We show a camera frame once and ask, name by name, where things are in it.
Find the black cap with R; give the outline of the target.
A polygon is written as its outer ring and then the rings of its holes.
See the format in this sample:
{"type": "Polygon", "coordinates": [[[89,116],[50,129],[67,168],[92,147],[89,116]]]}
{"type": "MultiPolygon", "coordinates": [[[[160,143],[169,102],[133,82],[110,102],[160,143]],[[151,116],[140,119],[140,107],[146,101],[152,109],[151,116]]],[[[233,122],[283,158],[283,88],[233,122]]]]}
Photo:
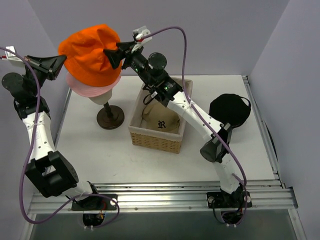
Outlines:
{"type": "Polygon", "coordinates": [[[222,124],[239,128],[251,114],[249,99],[234,93],[224,93],[214,99],[209,106],[209,115],[222,124]]]}

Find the orange hat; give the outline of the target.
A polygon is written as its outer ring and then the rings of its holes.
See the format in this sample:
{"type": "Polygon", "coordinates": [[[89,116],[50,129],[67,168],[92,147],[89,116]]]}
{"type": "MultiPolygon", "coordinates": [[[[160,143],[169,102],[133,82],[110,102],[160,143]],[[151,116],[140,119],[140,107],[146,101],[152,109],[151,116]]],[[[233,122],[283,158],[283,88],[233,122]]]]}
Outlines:
{"type": "Polygon", "coordinates": [[[71,34],[59,44],[58,54],[66,56],[65,68],[82,84],[106,87],[119,79],[121,68],[113,69],[104,50],[116,50],[119,42],[113,29],[99,24],[71,34]]]}

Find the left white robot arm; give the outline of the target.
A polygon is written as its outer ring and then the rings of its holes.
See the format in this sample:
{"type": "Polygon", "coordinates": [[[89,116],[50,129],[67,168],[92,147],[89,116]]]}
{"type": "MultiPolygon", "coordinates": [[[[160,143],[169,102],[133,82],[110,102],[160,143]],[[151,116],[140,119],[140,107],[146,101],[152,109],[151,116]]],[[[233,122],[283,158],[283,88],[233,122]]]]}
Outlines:
{"type": "Polygon", "coordinates": [[[44,197],[75,197],[77,201],[83,200],[88,209],[95,210],[100,206],[101,197],[92,183],[79,180],[74,167],[56,150],[50,109],[46,100],[38,96],[45,80],[57,78],[66,59],[65,55],[27,55],[25,74],[7,73],[1,83],[13,96],[14,108],[28,132],[31,153],[24,174],[44,197]]]}

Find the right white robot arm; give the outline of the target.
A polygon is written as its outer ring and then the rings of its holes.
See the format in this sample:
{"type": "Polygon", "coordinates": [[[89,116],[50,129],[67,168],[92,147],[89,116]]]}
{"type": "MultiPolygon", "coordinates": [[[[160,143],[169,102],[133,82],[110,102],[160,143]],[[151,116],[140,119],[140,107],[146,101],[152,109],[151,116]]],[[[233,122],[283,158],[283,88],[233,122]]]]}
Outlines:
{"type": "Polygon", "coordinates": [[[166,57],[154,52],[149,57],[142,54],[143,47],[137,42],[118,42],[115,49],[104,49],[111,67],[125,70],[131,68],[143,81],[151,97],[164,107],[172,110],[188,122],[205,141],[200,149],[201,156],[213,163],[219,177],[220,189],[223,191],[222,200],[227,206],[234,206],[240,201],[237,191],[243,181],[238,180],[236,168],[238,160],[224,159],[226,154],[232,154],[229,143],[232,127],[212,118],[188,96],[184,83],[178,84],[166,72],[166,57]]]}

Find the pink hat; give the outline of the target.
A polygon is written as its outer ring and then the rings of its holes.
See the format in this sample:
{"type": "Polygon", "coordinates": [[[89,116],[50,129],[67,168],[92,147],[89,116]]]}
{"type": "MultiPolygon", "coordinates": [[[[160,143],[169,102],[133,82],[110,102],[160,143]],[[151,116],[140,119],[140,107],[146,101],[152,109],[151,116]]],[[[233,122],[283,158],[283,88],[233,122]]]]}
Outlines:
{"type": "Polygon", "coordinates": [[[69,88],[76,94],[86,98],[97,97],[109,92],[118,84],[120,79],[121,79],[121,76],[119,76],[116,79],[116,81],[111,85],[96,87],[96,86],[89,86],[80,82],[79,80],[74,78],[70,73],[66,74],[66,83],[69,86],[69,88]]]}

